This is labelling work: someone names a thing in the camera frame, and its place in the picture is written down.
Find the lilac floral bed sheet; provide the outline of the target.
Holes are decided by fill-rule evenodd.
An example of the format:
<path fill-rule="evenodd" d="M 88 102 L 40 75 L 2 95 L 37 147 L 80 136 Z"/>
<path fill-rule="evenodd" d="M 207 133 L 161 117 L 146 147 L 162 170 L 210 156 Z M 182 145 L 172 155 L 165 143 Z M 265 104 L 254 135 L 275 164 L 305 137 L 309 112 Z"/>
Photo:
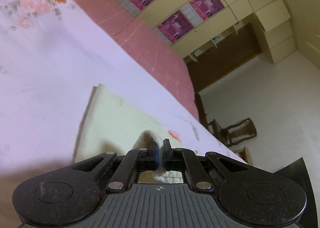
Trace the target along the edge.
<path fill-rule="evenodd" d="M 93 89 L 103 84 L 186 137 L 199 127 L 184 62 L 142 67 L 74 0 L 27 18 L 45 0 L 1 0 L 1 227 L 15 227 L 9 190 L 39 167 L 72 160 Z"/>

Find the dark wooden door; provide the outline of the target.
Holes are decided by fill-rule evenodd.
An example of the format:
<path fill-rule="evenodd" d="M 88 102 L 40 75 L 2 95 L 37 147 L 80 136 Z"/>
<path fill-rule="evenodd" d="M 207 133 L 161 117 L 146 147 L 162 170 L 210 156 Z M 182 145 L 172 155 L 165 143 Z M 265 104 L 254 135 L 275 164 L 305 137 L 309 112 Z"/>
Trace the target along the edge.
<path fill-rule="evenodd" d="M 220 41 L 187 63 L 188 72 L 196 93 L 249 62 L 262 53 L 257 36 L 250 23 Z"/>

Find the corner shelf with items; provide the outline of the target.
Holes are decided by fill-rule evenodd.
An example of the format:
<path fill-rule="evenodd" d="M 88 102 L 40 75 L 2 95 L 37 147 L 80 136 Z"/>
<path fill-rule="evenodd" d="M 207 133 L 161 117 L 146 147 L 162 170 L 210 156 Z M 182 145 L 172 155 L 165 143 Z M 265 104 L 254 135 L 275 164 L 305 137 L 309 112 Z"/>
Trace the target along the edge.
<path fill-rule="evenodd" d="M 217 44 L 227 38 L 230 35 L 237 35 L 239 33 L 239 30 L 244 27 L 248 22 L 245 22 L 244 20 L 241 20 L 240 22 L 237 22 L 233 26 L 227 28 L 222 33 L 218 34 L 217 36 L 213 37 L 210 41 L 206 42 L 204 45 L 200 46 L 198 49 L 196 49 L 194 52 L 189 54 L 187 57 L 185 57 L 183 60 L 187 64 L 191 61 L 197 62 L 197 57 L 200 56 L 202 53 L 207 51 L 208 49 L 214 47 L 217 48 Z"/>

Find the pink checked bed cover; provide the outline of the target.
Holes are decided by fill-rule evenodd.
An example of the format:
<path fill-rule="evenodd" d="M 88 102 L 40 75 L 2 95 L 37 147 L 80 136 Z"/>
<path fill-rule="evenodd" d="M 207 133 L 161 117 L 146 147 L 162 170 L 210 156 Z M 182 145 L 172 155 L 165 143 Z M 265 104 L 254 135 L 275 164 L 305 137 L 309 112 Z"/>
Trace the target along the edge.
<path fill-rule="evenodd" d="M 116 0 L 74 1 L 195 119 L 199 118 L 187 65 L 144 21 L 133 18 Z"/>

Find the cream knitted sweater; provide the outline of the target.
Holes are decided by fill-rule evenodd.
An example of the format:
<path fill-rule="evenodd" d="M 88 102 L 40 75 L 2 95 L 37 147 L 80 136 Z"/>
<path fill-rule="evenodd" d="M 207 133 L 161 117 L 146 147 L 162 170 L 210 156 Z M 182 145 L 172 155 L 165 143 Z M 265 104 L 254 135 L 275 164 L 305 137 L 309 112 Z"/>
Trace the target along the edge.
<path fill-rule="evenodd" d="M 154 142 L 163 158 L 163 140 L 181 147 L 179 134 L 124 98 L 99 84 L 93 91 L 75 147 L 74 161 L 104 152 L 125 155 L 132 149 L 149 148 Z"/>

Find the wooden furniture frame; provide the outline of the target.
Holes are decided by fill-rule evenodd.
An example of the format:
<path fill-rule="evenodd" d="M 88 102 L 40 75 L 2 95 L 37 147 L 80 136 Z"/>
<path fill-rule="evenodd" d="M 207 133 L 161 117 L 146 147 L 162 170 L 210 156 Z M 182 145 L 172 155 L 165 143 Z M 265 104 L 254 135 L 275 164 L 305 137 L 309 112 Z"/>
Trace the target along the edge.
<path fill-rule="evenodd" d="M 237 154 L 247 164 L 253 165 L 252 160 L 251 160 L 251 156 L 249 154 L 249 150 L 247 147 L 244 147 L 243 149 L 239 149 L 239 150 L 235 151 L 235 154 Z"/>

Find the cream wardrobe with posters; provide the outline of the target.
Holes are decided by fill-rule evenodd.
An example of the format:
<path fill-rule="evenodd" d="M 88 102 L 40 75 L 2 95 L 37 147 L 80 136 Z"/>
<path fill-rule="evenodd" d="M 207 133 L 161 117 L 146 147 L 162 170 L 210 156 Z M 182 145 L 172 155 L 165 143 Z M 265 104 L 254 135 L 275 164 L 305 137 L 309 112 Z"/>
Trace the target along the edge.
<path fill-rule="evenodd" d="M 251 23 L 263 53 L 277 63 L 295 51 L 283 0 L 116 0 L 185 58 L 237 22 Z"/>

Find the dark wooden chair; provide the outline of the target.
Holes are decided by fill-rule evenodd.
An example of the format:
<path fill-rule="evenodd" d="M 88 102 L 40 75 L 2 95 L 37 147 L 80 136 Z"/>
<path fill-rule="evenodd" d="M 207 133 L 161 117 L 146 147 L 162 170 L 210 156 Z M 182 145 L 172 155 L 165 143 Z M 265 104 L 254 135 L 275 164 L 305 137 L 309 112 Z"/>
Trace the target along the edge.
<path fill-rule="evenodd" d="M 257 129 L 249 117 L 225 128 L 222 128 L 216 120 L 213 120 L 208 123 L 207 127 L 212 129 L 213 136 L 226 147 L 239 145 L 257 136 Z"/>

